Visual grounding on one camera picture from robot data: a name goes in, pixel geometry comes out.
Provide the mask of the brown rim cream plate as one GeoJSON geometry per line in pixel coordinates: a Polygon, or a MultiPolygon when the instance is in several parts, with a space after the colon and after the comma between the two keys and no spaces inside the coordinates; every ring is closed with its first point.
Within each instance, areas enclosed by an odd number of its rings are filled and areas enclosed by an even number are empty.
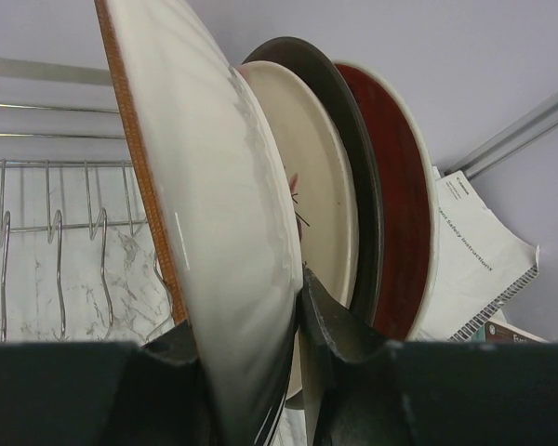
{"type": "Polygon", "coordinates": [[[378,165],[360,108],[336,65],[312,43],[275,37],[246,58],[270,61],[292,71],[318,97],[336,125],[352,170],[357,202],[359,257],[350,312],[371,326],[378,315],[385,223],[378,165]]]}

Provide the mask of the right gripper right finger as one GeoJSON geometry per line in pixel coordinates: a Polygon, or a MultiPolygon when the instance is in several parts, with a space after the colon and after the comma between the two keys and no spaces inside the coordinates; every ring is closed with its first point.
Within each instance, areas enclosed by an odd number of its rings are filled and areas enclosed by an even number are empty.
{"type": "Polygon", "coordinates": [[[303,277],[311,445],[558,445],[558,344],[392,340],[303,277]]]}

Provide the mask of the brown rim petal plate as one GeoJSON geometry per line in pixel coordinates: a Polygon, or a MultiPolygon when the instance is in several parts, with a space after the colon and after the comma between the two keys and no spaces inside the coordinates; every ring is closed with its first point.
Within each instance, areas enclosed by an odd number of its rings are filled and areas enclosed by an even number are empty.
{"type": "Polygon", "coordinates": [[[270,126],[184,1],[98,1],[153,237],[171,254],[219,430],[267,445],[285,404],[302,265],[270,126]]]}

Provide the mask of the wire dish rack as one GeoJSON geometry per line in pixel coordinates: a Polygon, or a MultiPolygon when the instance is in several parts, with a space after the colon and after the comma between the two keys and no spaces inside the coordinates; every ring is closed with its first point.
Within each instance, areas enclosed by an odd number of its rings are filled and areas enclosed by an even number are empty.
{"type": "Polygon", "coordinates": [[[110,75],[0,58],[0,342],[173,324],[110,75]]]}

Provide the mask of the pink cream branch plate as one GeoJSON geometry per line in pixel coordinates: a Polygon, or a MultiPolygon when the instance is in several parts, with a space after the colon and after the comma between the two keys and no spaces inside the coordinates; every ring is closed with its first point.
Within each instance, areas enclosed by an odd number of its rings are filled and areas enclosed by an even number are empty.
{"type": "Polygon", "coordinates": [[[238,69],[275,138],[299,225],[303,264],[343,307],[352,301],[359,224],[352,170],[320,99],[288,68],[251,61],[238,69]]]}

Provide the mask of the red teal flower plate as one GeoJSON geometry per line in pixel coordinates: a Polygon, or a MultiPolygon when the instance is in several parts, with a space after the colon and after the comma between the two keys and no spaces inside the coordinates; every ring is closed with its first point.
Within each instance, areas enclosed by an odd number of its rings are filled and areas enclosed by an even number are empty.
{"type": "Polygon", "coordinates": [[[383,77],[352,62],[336,66],[364,118],[382,190],[383,270],[371,324],[391,339],[411,340],[427,313],[438,268],[432,161],[411,111],[383,77]]]}

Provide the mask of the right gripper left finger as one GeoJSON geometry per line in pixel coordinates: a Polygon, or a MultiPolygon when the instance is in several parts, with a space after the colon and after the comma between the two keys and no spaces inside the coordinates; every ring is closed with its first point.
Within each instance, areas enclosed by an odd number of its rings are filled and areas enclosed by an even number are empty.
{"type": "Polygon", "coordinates": [[[0,445],[217,445],[193,333],[0,343],[0,445]]]}

